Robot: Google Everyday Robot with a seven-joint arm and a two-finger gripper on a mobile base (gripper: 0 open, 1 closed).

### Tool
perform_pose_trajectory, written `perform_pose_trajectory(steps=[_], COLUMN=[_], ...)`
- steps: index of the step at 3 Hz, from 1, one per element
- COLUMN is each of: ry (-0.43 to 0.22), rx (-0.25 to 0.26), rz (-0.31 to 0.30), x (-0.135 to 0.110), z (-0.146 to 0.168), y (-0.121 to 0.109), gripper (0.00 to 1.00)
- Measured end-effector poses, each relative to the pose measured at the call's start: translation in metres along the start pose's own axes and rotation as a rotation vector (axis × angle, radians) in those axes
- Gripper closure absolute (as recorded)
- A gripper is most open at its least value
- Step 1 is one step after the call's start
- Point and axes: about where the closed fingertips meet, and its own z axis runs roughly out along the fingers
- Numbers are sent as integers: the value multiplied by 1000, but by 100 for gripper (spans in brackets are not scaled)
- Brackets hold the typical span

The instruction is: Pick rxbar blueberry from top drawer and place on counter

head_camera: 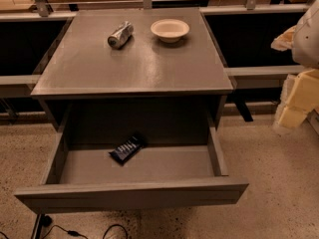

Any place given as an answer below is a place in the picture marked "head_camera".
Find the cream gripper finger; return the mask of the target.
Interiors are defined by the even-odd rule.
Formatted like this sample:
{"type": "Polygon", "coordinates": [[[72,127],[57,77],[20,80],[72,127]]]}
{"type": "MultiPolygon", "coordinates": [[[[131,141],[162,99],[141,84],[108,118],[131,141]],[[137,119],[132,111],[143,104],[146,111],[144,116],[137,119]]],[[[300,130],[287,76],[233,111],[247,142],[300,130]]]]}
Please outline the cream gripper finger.
{"type": "Polygon", "coordinates": [[[271,48],[277,51],[291,50],[295,29],[296,27],[292,26],[285,32],[283,32],[281,35],[276,37],[271,43],[271,48]]]}
{"type": "Polygon", "coordinates": [[[289,75],[284,81],[277,123],[285,128],[297,128],[308,114],[319,107],[319,70],[289,75]]]}

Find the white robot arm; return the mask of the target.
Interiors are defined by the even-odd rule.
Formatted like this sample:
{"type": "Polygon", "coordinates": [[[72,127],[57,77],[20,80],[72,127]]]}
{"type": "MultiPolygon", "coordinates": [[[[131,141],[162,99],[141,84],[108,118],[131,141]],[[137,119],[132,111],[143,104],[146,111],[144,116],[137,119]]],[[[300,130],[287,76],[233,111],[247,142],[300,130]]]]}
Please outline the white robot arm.
{"type": "Polygon", "coordinates": [[[271,43],[277,51],[290,50],[292,59],[305,68],[284,81],[274,129],[284,133],[300,127],[308,114],[319,107],[319,0],[298,23],[271,43]]]}

